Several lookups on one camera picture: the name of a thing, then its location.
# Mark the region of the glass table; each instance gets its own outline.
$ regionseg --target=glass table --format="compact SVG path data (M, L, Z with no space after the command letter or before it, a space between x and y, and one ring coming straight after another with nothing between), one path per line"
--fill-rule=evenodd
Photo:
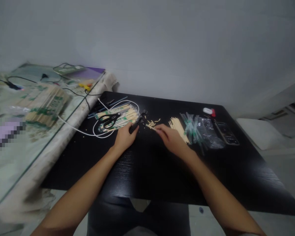
M49 78L41 80L42 74L48 75ZM93 75L93 79L97 81L100 81L103 76L103 74L99 72L93 73ZM76 94L81 95L78 96L70 90L65 90L70 96L70 99L60 113L60 116L66 121L85 99L82 96L88 97L84 88L76 88L76 86L68 85L70 82L68 82L67 79L61 78L54 72L53 67L50 66L25 64L9 74L5 74L5 76L19 76L35 82L57 82L58 86L69 88ZM0 74L0 79L5 80L2 74ZM31 81L17 77L10 78L9 80L17 86L27 88L34 84ZM22 118L18 118L18 120L17 118L12 118L13 116L9 113L9 107L16 98L19 97L19 93L20 90L13 90L0 82L0 129L2 129L2 127L5 128L7 122L19 122L19 125L16 125L19 126L19 131L15 131L14 135L10 135L9 137L6 136L7 138L4 141L1 140L0 144L0 203L43 152L46 146L53 141L54 136L64 125L62 121L57 120L50 129L33 124L26 124L26 126L23 126L25 130L20 130L22 129L22 122L25 120L22 120Z

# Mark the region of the gray wall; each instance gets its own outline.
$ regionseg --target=gray wall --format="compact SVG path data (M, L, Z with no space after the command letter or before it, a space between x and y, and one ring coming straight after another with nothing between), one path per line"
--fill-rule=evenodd
M243 115L295 82L295 0L0 0L0 70L26 60Z

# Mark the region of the black phone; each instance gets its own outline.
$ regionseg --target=black phone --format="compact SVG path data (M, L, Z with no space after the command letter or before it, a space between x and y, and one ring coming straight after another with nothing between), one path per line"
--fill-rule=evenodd
M228 145L239 145L239 142L233 132L225 122L215 122L215 126L222 135L224 142Z

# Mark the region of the black table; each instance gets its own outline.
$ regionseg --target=black table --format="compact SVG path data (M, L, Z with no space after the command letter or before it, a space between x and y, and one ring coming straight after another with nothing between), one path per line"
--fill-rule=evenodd
M128 100L139 105L140 112L144 109L148 111L148 120L160 118L160 123L166 125L171 117L181 120L180 112L203 115L204 107L214 108L216 120L228 124L240 145L209 150L201 159L246 209L295 215L294 198L223 106L113 92L105 92L102 96L106 96L107 101L128 96ZM94 118L85 119L79 129L91 134L95 122ZM114 144L116 134L98 139L76 132L42 187L68 190L105 155ZM191 145L191 148L201 154L197 144ZM112 168L100 194L207 205L185 164L165 148L155 131L143 126L133 145Z

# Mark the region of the red cap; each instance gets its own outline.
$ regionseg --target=red cap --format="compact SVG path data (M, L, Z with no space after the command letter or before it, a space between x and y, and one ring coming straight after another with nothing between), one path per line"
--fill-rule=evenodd
M212 112L213 112L213 113L211 114L211 116L212 116L212 117L215 117L215 110L214 110L214 109L211 109L211 110L212 110Z

